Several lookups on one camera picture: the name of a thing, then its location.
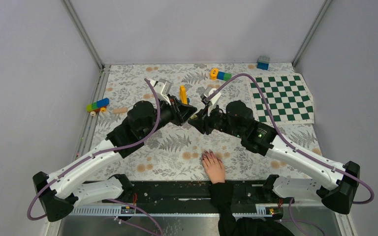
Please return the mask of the black sleeved forearm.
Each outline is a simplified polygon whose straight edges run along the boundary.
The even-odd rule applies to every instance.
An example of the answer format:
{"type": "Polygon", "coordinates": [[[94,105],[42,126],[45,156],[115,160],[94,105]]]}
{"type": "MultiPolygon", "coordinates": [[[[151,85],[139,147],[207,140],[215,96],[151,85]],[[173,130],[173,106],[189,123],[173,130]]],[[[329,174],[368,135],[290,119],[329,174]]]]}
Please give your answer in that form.
{"type": "Polygon", "coordinates": [[[243,217],[235,219],[231,202],[233,185],[215,183],[209,186],[211,204],[218,209],[218,230],[221,236],[291,236],[293,233],[280,223],[243,217]]]}

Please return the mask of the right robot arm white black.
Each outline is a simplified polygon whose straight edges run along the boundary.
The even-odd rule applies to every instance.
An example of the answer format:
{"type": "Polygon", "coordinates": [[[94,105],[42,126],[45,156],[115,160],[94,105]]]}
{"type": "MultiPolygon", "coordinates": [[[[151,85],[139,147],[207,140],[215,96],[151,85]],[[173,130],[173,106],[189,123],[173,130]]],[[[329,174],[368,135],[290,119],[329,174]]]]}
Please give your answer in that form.
{"type": "Polygon", "coordinates": [[[273,127],[256,121],[252,109],[238,100],[230,102],[225,111],[219,107],[204,108],[188,123],[200,133],[220,131],[241,139],[241,145],[252,153],[278,159],[307,174],[311,180],[270,175],[263,188],[266,201],[299,198],[320,201],[330,210],[349,214],[357,192],[360,166],[352,161],[343,164],[324,158],[278,134],[273,127]]]}

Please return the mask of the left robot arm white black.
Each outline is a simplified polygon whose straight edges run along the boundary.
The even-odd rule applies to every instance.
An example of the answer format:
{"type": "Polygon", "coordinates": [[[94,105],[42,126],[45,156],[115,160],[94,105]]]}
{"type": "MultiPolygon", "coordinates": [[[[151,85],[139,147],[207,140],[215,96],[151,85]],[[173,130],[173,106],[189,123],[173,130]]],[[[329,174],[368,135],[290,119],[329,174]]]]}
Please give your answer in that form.
{"type": "Polygon", "coordinates": [[[40,201],[48,221],[61,220],[75,208],[91,202],[114,198],[127,202],[132,198],[132,185],[124,175],[85,182],[105,166],[143,147],[154,132],[169,123],[182,126],[197,111],[171,95],[165,101],[157,99],[156,103],[156,108],[149,101],[135,103],[123,122],[95,148],[56,172],[38,172],[32,177],[34,199],[40,201]]]}

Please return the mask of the person's hand dark nails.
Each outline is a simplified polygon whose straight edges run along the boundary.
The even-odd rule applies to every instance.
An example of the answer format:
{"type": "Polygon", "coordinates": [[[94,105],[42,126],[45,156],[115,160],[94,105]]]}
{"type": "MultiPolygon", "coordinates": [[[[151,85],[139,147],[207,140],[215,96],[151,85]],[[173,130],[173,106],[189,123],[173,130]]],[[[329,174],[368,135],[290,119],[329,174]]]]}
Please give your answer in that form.
{"type": "Polygon", "coordinates": [[[202,153],[202,165],[212,184],[225,183],[225,167],[212,151],[202,153]]]}

